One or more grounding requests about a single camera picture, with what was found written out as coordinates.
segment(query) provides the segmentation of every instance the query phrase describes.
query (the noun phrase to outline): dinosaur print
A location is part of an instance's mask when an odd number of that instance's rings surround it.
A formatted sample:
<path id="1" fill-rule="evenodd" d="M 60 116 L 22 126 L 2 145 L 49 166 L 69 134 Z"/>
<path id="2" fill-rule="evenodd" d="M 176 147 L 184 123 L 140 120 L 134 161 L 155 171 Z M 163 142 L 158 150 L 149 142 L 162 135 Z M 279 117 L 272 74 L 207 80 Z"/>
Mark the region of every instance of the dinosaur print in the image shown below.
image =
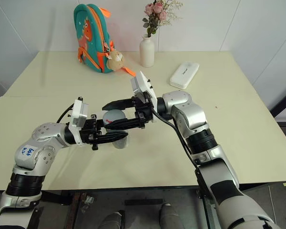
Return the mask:
<path id="1" fill-rule="evenodd" d="M 88 51 L 88 43 L 92 41 L 92 31 L 91 31 L 91 25 L 90 21 L 88 20 L 88 17 L 86 17 L 83 28 L 82 28 L 82 36 L 78 39 L 78 44 L 80 47 L 84 48 L 86 51 Z M 81 56 L 84 57 L 84 60 L 86 59 L 85 53 L 83 53 L 82 49 L 78 49 L 77 58 L 79 62 L 82 62 Z"/>

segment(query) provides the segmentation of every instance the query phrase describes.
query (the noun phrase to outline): white wall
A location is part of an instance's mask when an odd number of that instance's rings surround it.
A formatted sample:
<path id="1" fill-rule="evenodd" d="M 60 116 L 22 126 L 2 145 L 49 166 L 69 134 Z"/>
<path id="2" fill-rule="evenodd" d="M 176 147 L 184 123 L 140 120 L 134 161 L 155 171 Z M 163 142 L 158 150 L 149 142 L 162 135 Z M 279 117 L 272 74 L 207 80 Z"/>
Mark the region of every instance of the white wall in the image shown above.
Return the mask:
<path id="1" fill-rule="evenodd" d="M 286 95 L 286 0 L 181 0 L 182 19 L 154 36 L 158 51 L 230 50 L 271 109 Z M 116 47 L 138 51 L 151 0 L 94 0 Z M 38 51 L 76 51 L 73 10 L 90 0 L 0 0 L 0 95 Z"/>

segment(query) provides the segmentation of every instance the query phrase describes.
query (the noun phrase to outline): floor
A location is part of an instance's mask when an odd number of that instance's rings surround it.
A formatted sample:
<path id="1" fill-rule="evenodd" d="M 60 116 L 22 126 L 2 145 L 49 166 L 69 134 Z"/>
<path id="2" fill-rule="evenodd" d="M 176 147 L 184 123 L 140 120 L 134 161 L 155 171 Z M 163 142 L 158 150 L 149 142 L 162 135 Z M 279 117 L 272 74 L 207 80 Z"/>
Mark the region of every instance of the floor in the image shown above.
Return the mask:
<path id="1" fill-rule="evenodd" d="M 286 183 L 264 185 L 245 193 L 252 197 L 281 229 L 286 229 Z M 126 229 L 159 229 L 158 212 L 161 204 L 125 204 L 125 200 L 132 199 L 162 199 L 174 206 L 185 229 L 207 228 L 203 203 L 197 197 L 196 189 L 93 191 L 89 195 L 94 197 L 94 202 L 85 211 L 84 205 L 80 205 L 74 229 L 96 229 L 106 215 L 120 209 L 126 212 Z M 45 208 L 39 229 L 64 228 L 68 206 L 52 203 L 41 203 L 41 206 Z M 214 206 L 211 205 L 211 209 L 215 228 L 219 229 Z"/>

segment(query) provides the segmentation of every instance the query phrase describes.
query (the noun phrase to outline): handwritten label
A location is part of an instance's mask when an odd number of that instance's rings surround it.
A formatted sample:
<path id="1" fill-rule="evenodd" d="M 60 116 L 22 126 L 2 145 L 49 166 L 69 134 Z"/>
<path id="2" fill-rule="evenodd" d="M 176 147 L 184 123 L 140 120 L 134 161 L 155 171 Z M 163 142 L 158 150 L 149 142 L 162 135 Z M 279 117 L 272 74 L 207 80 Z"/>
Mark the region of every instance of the handwritten label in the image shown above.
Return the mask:
<path id="1" fill-rule="evenodd" d="M 34 152 L 36 151 L 36 149 L 38 149 L 38 147 L 34 147 L 34 146 L 30 146 L 30 145 L 25 145 L 20 149 L 21 152 L 21 158 L 23 160 L 28 159 L 29 157 L 31 157 Z"/>

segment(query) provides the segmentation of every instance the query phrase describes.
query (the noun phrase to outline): tabletop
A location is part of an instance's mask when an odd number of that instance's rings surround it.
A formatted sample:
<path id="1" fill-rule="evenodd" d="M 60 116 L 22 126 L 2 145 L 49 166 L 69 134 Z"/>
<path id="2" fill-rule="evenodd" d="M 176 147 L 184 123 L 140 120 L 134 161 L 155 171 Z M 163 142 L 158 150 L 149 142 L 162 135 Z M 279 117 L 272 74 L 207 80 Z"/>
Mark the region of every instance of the tabletop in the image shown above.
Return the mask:
<path id="1" fill-rule="evenodd" d="M 151 68 L 139 53 L 125 52 L 126 67 L 142 70 L 157 96 L 178 90 L 169 85 L 185 61 L 200 68 L 185 89 L 205 111 L 210 128 L 240 183 L 286 180 L 286 137 L 234 61 L 230 52 L 158 52 Z M 35 127 L 55 122 L 82 96 L 89 114 L 102 116 L 108 102 L 132 97 L 131 76 L 122 70 L 96 73 L 74 52 L 40 52 L 0 98 L 0 190 L 11 175 L 16 149 Z M 134 117 L 133 109 L 126 111 Z M 96 189 L 197 185 L 194 168 L 169 126 L 157 122 L 129 130 L 129 144 L 71 146 L 57 153 L 43 189 Z"/>

